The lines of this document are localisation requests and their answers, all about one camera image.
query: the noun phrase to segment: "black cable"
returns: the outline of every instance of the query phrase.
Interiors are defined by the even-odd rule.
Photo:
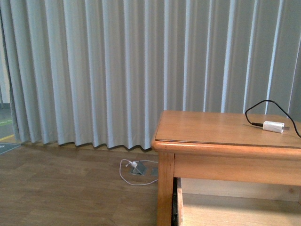
[[[263,127],[263,123],[251,122],[251,121],[249,120],[249,118],[248,118],[248,115],[247,115],[247,112],[248,112],[248,111],[250,111],[251,109],[255,108],[257,105],[260,105],[260,104],[263,103],[263,102],[272,102],[272,103],[276,104],[277,107],[279,107],[280,110],[283,111],[283,113],[286,114],[287,117],[292,121],[293,127],[295,128],[295,131],[296,131],[297,135],[301,138],[301,135],[299,134],[299,132],[298,132],[298,130],[297,130],[297,126],[296,126],[294,120],[291,118],[291,116],[288,115],[288,113],[285,112],[285,110],[282,109],[282,107],[279,106],[279,104],[277,104],[277,103],[276,103],[275,101],[273,101],[273,100],[262,100],[261,102],[255,104],[254,106],[252,106],[252,107],[250,107],[249,109],[246,110],[246,112],[245,112],[246,119],[248,120],[248,122],[249,122],[251,125]]]

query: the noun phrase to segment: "charging cable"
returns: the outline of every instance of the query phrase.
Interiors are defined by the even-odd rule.
[[[123,176],[121,175],[121,164],[122,164],[123,161],[127,161],[127,162],[128,162],[128,164],[126,165],[126,167],[128,167],[128,165],[131,165],[134,169],[137,167],[138,164],[137,164],[135,161],[130,161],[130,160],[127,160],[127,159],[122,159],[122,160],[120,161],[120,165],[119,165],[119,174],[120,174],[120,177],[121,177],[125,182],[127,182],[129,185],[133,185],[133,186],[143,186],[143,185],[150,185],[150,184],[155,183],[156,181],[158,181],[158,180],[154,180],[154,181],[151,181],[151,182],[149,182],[149,183],[147,183],[147,184],[132,184],[132,183],[128,182],[128,181],[125,180],[125,179],[123,178]],[[158,162],[156,162],[156,161],[150,161],[150,160],[140,160],[140,161],[149,161],[149,162],[158,163]]]
[[[257,122],[251,122],[248,118],[247,112],[250,111],[251,109],[255,108],[257,105],[260,105],[263,102],[272,102],[274,104],[277,105],[277,107],[279,107],[279,109],[287,115],[287,117],[292,121],[293,123],[293,127],[295,128],[295,131],[297,133],[297,135],[301,138],[301,135],[299,134],[298,130],[297,130],[297,126],[294,122],[294,120],[291,118],[291,116],[289,116],[288,113],[285,112],[285,110],[282,109],[282,107],[279,106],[279,104],[277,104],[275,101],[273,100],[262,100],[261,102],[255,104],[254,106],[250,107],[249,109],[246,110],[245,115],[246,115],[246,119],[248,120],[248,122],[253,125],[253,126],[259,126],[262,127],[263,130],[268,130],[268,131],[272,131],[272,132],[277,132],[277,133],[282,133],[283,130],[289,130],[289,127],[285,127],[284,123],[282,122],[275,122],[275,121],[265,121],[264,123],[257,123]]]

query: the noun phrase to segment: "power adapter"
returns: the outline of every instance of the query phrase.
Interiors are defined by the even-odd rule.
[[[282,133],[284,130],[289,130],[290,128],[285,127],[283,122],[265,121],[262,129],[276,133]]]

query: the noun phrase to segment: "wooden table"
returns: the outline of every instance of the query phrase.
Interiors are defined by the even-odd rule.
[[[174,178],[201,178],[301,186],[301,138],[276,115],[282,134],[250,125],[244,114],[164,111],[152,141],[159,154],[158,226],[171,225]]]

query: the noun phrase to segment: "curtain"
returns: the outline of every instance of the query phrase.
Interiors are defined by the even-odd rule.
[[[22,142],[147,149],[163,110],[243,113],[263,99],[301,121],[299,0],[0,6]]]

